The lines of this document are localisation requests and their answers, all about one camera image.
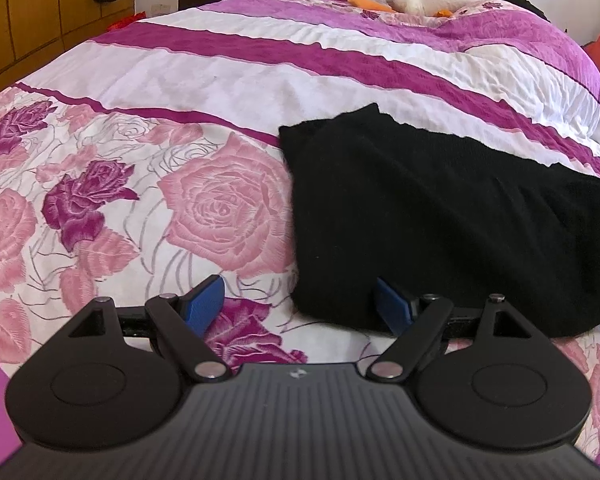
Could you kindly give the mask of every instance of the bed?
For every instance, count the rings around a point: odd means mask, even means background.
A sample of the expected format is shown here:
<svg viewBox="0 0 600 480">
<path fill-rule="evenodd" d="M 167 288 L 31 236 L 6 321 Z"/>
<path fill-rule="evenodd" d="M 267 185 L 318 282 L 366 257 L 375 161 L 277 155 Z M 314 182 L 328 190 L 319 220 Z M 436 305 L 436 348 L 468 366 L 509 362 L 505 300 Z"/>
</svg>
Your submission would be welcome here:
<svg viewBox="0 0 600 480">
<path fill-rule="evenodd" d="M 388 60 L 406 77 L 386 76 Z M 2 370 L 95 296 L 142 304 L 216 272 L 227 298 L 206 342 L 233 368 L 364 369 L 391 338 L 307 319 L 289 300 L 298 272 L 277 132 L 371 102 L 398 122 L 600 177 L 600 74 L 512 4 L 447 19 L 226 0 L 144 20 L 0 94 Z M 577 446 L 600 463 L 600 326 L 556 344 L 594 391 Z"/>
</svg>

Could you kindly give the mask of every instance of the white stripe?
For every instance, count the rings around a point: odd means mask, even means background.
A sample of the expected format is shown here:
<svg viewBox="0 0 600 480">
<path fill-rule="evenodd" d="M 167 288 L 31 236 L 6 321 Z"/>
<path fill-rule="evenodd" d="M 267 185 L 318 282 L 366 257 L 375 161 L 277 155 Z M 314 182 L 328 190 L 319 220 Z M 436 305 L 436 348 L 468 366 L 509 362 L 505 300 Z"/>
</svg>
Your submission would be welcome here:
<svg viewBox="0 0 600 480">
<path fill-rule="evenodd" d="M 345 77 L 318 76 L 288 64 L 270 66 L 88 41 L 28 76 L 24 83 L 72 98 L 89 97 L 109 109 L 196 110 L 273 135 L 281 125 L 332 118 L 378 103 L 381 111 L 399 123 L 471 137 L 541 164 L 559 162 L 594 174 L 588 165 L 531 142 L 520 131 L 504 132 L 438 98 L 369 87 Z"/>
<path fill-rule="evenodd" d="M 600 156 L 600 144 L 590 139 L 600 132 L 600 105 L 590 92 L 559 70 L 507 45 L 485 45 L 466 52 L 447 53 L 424 44 L 373 38 L 357 30 L 200 9 L 147 21 L 247 38 L 318 43 L 323 48 L 357 51 L 408 63 L 463 90 L 480 93 L 494 101 L 504 100 L 519 114 L 543 126 L 554 127 L 561 136 L 589 146 Z"/>
</svg>

